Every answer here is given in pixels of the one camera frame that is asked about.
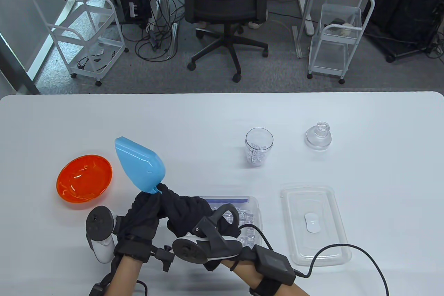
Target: clear plastic cup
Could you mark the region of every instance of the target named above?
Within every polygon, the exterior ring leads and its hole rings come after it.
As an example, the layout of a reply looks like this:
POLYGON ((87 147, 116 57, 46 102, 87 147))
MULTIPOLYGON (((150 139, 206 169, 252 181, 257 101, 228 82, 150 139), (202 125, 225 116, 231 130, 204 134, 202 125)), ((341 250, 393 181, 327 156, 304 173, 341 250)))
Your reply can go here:
POLYGON ((271 147, 273 147, 273 135, 265 128, 253 128, 248 131, 245 137, 245 153, 250 164, 261 166, 271 147))

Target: white metal rack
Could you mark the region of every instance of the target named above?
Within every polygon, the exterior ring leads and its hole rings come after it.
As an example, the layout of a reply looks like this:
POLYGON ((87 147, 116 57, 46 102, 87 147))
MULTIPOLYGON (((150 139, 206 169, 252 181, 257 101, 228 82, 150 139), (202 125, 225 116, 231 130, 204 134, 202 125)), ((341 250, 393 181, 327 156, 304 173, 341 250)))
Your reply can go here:
POLYGON ((312 72, 337 75, 340 76, 339 83, 344 84, 345 73, 372 15, 375 0, 369 0, 370 9, 363 24, 360 10, 362 0, 358 0, 357 6, 329 1, 322 5, 316 35, 311 40, 307 78, 313 78, 312 72))
POLYGON ((54 41, 54 45, 57 47, 57 50, 59 51, 60 56, 68 69, 68 72, 71 74, 71 77, 75 78, 78 74, 94 77, 96 79, 95 84, 97 86, 101 86, 102 82, 100 80, 106 75, 109 69, 120 57, 122 52, 128 52, 113 3, 110 0, 104 0, 111 7, 110 9, 107 9, 88 5, 87 0, 82 0, 83 4, 71 12, 62 23, 55 25, 46 20, 46 17, 40 9, 37 0, 33 1, 40 14, 40 17, 48 29, 49 35, 54 41), (81 33, 71 27, 73 23, 84 13, 88 15, 89 22, 94 31, 94 35, 89 39, 82 36, 81 33), (104 23, 97 26, 94 23, 91 14, 100 14, 105 17, 104 23), (117 27, 119 32, 119 40, 102 37, 105 30, 112 23, 114 23, 117 27), (79 45, 82 48, 68 63, 62 49, 60 48, 59 42, 79 45))

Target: human hand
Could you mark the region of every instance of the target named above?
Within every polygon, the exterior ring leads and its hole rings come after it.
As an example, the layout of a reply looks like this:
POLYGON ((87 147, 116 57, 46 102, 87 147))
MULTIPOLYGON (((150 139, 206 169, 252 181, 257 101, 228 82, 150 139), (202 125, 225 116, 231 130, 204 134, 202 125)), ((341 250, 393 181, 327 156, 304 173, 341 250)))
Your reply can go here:
POLYGON ((114 255, 126 255, 142 262, 150 257, 152 240, 159 225, 160 193, 139 193, 122 218, 114 255))
MULTIPOLYGON (((213 210, 205 199, 198 196, 179 196, 165 184, 160 183, 157 188, 162 191, 161 216, 167 216, 167 226, 176 237, 183 237, 188 232, 193 234, 194 226, 204 217, 211 216, 213 210)), ((238 225, 232 225, 221 218, 217 222, 217 230, 223 236, 238 237, 241 234, 238 225)))

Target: white wall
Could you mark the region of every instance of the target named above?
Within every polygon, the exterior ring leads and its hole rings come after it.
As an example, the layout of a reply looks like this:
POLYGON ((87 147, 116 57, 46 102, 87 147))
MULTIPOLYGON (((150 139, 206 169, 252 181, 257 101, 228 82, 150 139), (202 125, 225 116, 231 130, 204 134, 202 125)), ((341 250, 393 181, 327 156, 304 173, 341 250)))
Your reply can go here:
POLYGON ((15 90, 11 87, 6 77, 0 72, 0 99, 5 96, 15 94, 15 90))
MULTIPOLYGON (((40 3, 52 23, 65 6, 63 0, 40 3)), ((48 36, 32 0, 0 0, 0 32, 26 71, 48 36)))

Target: blue plastic scoop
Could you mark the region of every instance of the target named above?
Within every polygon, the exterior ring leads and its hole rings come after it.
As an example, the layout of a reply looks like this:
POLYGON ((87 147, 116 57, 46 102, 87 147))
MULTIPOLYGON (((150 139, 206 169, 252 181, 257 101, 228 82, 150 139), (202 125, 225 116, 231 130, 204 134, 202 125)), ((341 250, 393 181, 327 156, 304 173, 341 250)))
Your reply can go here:
POLYGON ((120 164, 136 187, 146 193, 157 193, 157 184, 165 177, 165 165, 157 154, 126 137, 116 139, 120 164))

